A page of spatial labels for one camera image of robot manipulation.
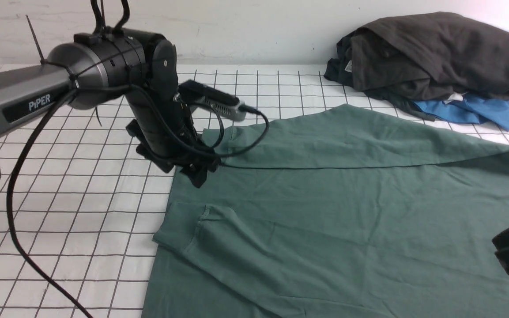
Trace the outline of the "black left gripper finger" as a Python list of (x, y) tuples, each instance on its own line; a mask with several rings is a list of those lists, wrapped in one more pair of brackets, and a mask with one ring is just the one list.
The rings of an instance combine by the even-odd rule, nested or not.
[(212, 171), (212, 162), (195, 162), (188, 163), (181, 167), (180, 173), (187, 176), (190, 183), (196, 188), (200, 189), (207, 179), (208, 171)]
[(206, 172), (215, 172), (221, 164), (221, 156), (214, 152), (204, 153), (204, 170)]

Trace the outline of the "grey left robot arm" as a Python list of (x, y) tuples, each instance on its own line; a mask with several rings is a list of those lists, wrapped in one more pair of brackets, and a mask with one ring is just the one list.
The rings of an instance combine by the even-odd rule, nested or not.
[(0, 73), (0, 138), (36, 119), (48, 122), (61, 106), (91, 110), (124, 96), (137, 152), (164, 172), (182, 167), (200, 187), (221, 161), (200, 140), (191, 115), (211, 106), (216, 94), (196, 81), (178, 82), (176, 46), (161, 34), (126, 28), (75, 34), (40, 65)]

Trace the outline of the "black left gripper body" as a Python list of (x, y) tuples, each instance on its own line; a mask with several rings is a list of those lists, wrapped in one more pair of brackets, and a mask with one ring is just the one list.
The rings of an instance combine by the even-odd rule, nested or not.
[(141, 87), (132, 87), (125, 98), (134, 116), (126, 131), (138, 140), (139, 155), (164, 173), (174, 167), (191, 174), (206, 169), (206, 151), (200, 149), (187, 106)]

